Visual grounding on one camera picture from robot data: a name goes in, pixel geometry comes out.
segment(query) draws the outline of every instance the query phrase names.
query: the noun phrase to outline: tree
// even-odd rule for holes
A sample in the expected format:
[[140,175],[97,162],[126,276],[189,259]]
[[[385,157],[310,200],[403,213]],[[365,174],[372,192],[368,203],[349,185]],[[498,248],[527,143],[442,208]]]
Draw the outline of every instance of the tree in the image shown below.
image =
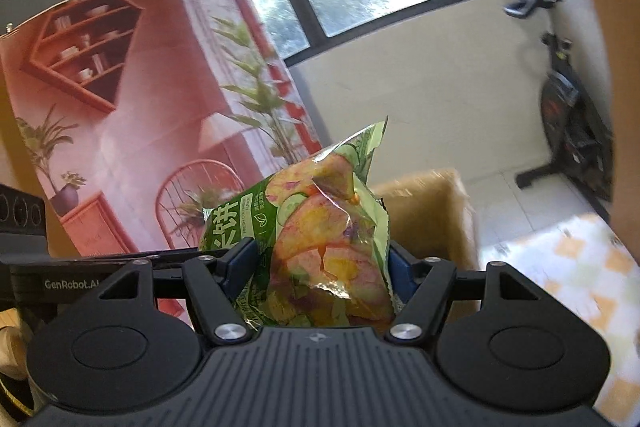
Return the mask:
[[[385,12],[387,0],[310,0],[327,35],[335,35]],[[280,55],[304,47],[306,37],[289,0],[262,1],[259,11]]]

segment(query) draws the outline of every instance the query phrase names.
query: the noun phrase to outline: wooden surface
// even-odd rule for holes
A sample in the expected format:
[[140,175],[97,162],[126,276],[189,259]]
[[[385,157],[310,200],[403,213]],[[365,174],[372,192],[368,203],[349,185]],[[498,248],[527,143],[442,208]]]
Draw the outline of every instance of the wooden surface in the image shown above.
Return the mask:
[[138,251],[101,192],[60,219],[81,256]]
[[640,0],[594,0],[611,68],[615,179],[611,228],[640,263]]
[[11,308],[0,312],[0,328],[5,326],[20,326],[20,317],[18,317],[18,310]]

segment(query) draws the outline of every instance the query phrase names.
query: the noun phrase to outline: lamp shade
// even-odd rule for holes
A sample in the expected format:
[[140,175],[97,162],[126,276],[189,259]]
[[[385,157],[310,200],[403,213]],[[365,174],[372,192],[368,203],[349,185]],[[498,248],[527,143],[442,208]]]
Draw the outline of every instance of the lamp shade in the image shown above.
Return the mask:
[[228,138],[252,128],[250,125],[231,120],[229,117],[215,112],[202,120],[198,152],[203,154]]

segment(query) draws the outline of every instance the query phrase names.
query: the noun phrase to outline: chip bag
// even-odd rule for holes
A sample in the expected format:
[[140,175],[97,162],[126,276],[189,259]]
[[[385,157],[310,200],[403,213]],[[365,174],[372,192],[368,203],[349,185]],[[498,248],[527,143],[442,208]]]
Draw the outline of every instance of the chip bag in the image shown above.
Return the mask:
[[202,250],[230,248],[243,237],[260,245],[260,263],[236,299],[249,325],[388,327],[388,216],[366,187],[385,125],[370,125],[205,210]]

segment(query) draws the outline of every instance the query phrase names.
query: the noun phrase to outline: tile floor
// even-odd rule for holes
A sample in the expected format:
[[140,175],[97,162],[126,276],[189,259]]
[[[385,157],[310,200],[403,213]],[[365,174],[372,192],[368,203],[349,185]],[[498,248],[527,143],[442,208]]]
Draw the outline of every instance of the tile floor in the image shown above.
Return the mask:
[[526,169],[500,172],[465,183],[478,218],[480,248],[546,229],[577,214],[593,212],[573,184],[560,174],[520,190],[514,176]]

